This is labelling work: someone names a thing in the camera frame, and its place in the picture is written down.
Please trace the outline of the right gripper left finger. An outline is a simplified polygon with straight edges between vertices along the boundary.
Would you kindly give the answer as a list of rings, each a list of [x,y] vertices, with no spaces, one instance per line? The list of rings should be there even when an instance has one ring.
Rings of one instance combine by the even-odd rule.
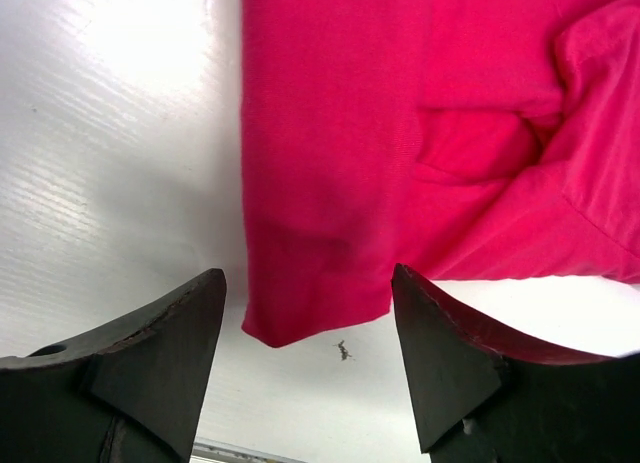
[[[226,298],[209,269],[75,337],[1,360],[4,462],[187,462]]]

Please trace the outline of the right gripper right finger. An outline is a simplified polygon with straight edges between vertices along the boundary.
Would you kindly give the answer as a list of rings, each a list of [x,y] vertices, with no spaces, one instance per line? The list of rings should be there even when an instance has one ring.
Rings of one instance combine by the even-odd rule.
[[[391,281],[420,449],[434,462],[635,462],[639,358],[560,346],[453,298]]]

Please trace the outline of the pink t-shirt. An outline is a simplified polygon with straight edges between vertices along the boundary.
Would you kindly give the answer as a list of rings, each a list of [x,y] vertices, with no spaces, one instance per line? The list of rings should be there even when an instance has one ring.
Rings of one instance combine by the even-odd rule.
[[[432,280],[639,280],[639,0],[242,0],[243,330]]]

